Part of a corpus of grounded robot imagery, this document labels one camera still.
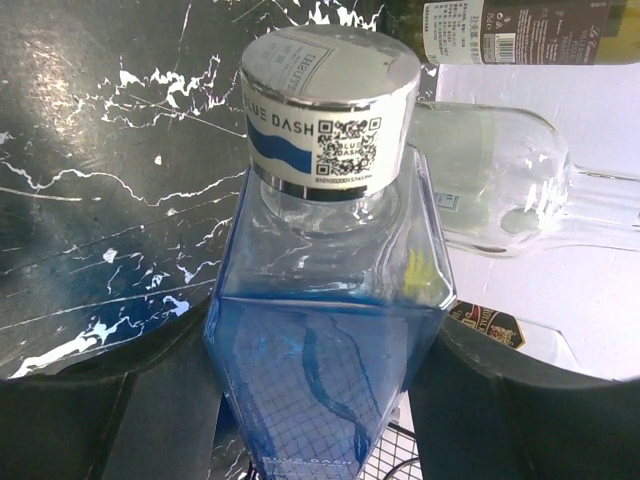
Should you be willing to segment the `clear green-tinted bottle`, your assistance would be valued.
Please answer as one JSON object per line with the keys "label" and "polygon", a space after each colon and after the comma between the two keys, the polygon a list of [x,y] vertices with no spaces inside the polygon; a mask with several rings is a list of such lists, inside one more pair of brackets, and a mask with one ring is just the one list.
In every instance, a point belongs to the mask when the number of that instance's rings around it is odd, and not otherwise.
{"label": "clear green-tinted bottle", "polygon": [[532,111],[419,101],[407,141],[426,157],[451,247],[492,257],[639,248],[638,178],[575,165]]}

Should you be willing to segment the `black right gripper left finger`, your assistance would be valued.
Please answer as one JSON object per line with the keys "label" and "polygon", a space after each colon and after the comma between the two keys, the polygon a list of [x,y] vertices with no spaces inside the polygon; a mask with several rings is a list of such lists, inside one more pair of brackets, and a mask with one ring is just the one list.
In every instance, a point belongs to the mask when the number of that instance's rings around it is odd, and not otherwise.
{"label": "black right gripper left finger", "polygon": [[208,309],[54,375],[2,381],[2,478],[206,478],[222,398]]}

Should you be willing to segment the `clear bottle gold neck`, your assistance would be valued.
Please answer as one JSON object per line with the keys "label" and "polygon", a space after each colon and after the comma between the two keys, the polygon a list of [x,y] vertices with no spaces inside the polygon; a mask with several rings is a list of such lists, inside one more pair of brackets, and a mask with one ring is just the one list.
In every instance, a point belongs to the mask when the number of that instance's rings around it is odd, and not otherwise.
{"label": "clear bottle gold neck", "polygon": [[488,307],[456,300],[449,315],[493,340],[556,367],[586,373],[557,328]]}

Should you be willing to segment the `dark brown wine bottle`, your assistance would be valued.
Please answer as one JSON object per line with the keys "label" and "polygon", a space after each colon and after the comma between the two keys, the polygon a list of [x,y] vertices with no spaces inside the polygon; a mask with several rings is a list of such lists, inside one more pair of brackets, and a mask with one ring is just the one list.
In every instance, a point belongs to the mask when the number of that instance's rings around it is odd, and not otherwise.
{"label": "dark brown wine bottle", "polygon": [[630,65],[634,0],[388,1],[379,31],[432,65]]}

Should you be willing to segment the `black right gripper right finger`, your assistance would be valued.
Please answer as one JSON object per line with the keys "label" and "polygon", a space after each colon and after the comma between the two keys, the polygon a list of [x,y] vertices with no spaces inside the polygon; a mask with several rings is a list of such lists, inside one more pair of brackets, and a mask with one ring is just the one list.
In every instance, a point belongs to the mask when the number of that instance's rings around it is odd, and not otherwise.
{"label": "black right gripper right finger", "polygon": [[427,479],[636,479],[639,383],[541,362],[447,319],[409,390]]}

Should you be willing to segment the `blue clear tall bottle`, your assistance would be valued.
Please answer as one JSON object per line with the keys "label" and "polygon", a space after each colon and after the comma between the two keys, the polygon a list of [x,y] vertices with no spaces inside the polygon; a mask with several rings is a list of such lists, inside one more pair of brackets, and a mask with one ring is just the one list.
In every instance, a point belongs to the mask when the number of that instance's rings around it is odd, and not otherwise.
{"label": "blue clear tall bottle", "polygon": [[250,164],[204,341],[263,479],[354,479],[455,297],[425,156],[417,56],[302,25],[252,41]]}

